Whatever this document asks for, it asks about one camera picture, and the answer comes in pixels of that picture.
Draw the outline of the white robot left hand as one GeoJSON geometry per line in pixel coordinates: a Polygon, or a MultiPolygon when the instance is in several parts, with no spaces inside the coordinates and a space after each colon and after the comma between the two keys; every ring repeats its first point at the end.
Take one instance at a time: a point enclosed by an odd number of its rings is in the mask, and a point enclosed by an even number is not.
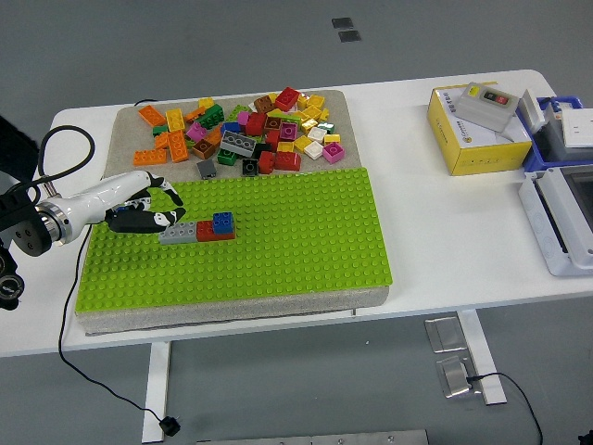
{"type": "Polygon", "coordinates": [[[50,197],[43,207],[55,224],[52,239],[61,244],[78,238],[88,224],[106,222],[116,233],[152,234],[174,225],[185,214],[183,201],[174,187],[165,178],[147,171],[108,177],[71,197],[50,197]],[[151,211],[151,188],[165,193],[175,209],[151,211]]]}

